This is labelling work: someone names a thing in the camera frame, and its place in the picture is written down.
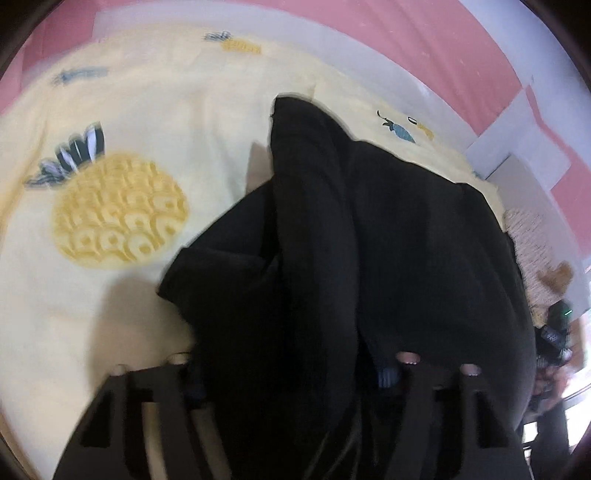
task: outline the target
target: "bed sheet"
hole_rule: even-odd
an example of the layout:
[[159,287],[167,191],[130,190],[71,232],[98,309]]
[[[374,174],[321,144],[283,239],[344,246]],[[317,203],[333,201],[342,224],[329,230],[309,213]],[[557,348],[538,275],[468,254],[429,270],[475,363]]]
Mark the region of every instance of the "bed sheet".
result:
[[356,138],[451,181],[478,180],[423,119],[292,47],[153,25],[46,71],[0,119],[0,398],[43,479],[116,364],[194,339],[155,295],[175,252],[271,177],[273,99],[322,103]]

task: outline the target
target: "pineapple print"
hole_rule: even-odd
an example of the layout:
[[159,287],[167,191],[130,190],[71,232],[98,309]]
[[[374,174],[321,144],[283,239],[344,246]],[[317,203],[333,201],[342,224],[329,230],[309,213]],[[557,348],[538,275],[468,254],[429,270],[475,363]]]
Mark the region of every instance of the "pineapple print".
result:
[[56,247],[67,258],[90,268],[144,264],[182,230],[187,200],[154,162],[133,153],[104,155],[99,128],[72,139],[71,148],[59,147],[58,161],[42,162],[27,184],[65,184],[52,224]]

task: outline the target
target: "black cloth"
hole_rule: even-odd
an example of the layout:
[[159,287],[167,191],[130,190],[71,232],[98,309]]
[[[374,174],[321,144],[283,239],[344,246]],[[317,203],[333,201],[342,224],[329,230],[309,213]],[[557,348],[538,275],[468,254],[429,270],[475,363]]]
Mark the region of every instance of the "black cloth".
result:
[[273,178],[182,249],[159,292],[195,329],[236,476],[301,478],[327,432],[346,439],[367,415],[387,450],[400,409],[377,385],[398,351],[478,364],[516,428],[534,336],[483,196],[353,141],[297,98],[275,101],[271,151]]
[[[561,401],[536,420],[538,433],[531,444],[530,466],[534,480],[561,478],[570,458],[569,431],[564,403]],[[518,429],[523,437],[524,426]]]

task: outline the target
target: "plush toy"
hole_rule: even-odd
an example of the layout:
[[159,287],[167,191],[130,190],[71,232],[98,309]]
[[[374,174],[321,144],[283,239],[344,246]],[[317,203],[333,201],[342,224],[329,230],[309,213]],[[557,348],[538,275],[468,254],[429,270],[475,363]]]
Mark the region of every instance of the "plush toy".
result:
[[540,281],[559,297],[564,297],[573,277],[573,267],[568,262],[561,262],[556,268],[538,272]]

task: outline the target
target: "black jacket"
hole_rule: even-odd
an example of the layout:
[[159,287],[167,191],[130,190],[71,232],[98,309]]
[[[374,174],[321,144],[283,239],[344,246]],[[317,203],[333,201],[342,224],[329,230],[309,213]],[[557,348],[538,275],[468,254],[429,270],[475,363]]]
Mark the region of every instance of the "black jacket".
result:
[[375,400],[387,450],[400,409],[380,387],[384,372],[395,384],[399,351],[479,365],[516,428],[534,336],[483,196],[351,140],[296,98],[275,101],[271,151],[273,178],[182,249],[159,292],[196,331],[189,394],[203,380],[237,476],[291,478],[290,462],[301,478],[327,432],[347,418],[345,442],[361,422],[359,398]]

